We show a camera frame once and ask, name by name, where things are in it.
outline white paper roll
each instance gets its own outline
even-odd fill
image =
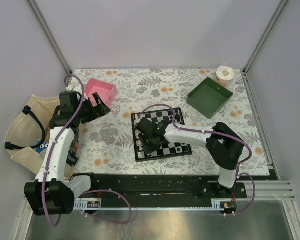
[[[235,78],[235,71],[228,66],[220,66],[216,70],[215,81],[222,87],[228,88]]]

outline pink bin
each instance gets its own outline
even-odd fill
[[[115,84],[91,78],[85,86],[85,94],[90,98],[92,105],[95,107],[97,103],[93,97],[94,93],[98,93],[104,104],[110,107],[118,90]]]

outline leaf pattern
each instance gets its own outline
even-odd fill
[[[192,146],[192,155],[164,158],[136,163],[133,144],[131,114],[146,107],[164,103],[182,109],[185,124],[197,127],[213,127],[217,122],[226,123],[253,150],[251,160],[244,163],[240,172],[252,175],[268,175],[266,158],[257,154],[261,148],[255,116],[249,103],[240,70],[229,90],[230,101],[212,118],[207,119],[187,104],[188,94],[206,77],[214,78],[215,69],[76,69],[86,85],[91,78],[116,84],[111,113],[80,126],[77,152],[79,161],[76,173],[99,174],[147,174],[147,175],[218,175],[219,167],[203,147]],[[79,90],[75,79],[67,89]],[[248,156],[244,149],[240,159]]]

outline checkered board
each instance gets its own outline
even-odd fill
[[[178,119],[176,122],[181,125],[185,125],[184,117],[181,112],[181,108],[174,108],[175,116]],[[163,144],[158,151],[154,151],[151,155],[145,155],[145,149],[140,144],[140,141],[137,139],[137,135],[140,134],[138,130],[136,130],[137,123],[135,123],[135,115],[139,115],[139,113],[131,114],[132,120],[132,133],[133,133],[133,144],[134,144],[134,154],[136,162],[144,162],[150,160],[159,160],[166,158],[173,158],[185,155],[191,155],[191,146],[185,143],[169,143]],[[157,110],[157,111],[147,111],[144,115],[141,116],[147,118],[151,122],[160,123],[162,120],[172,121],[172,111],[170,109],[165,110]]]

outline green box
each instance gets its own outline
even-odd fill
[[[188,94],[186,102],[205,117],[211,119],[226,105],[233,94],[233,92],[207,77]]]

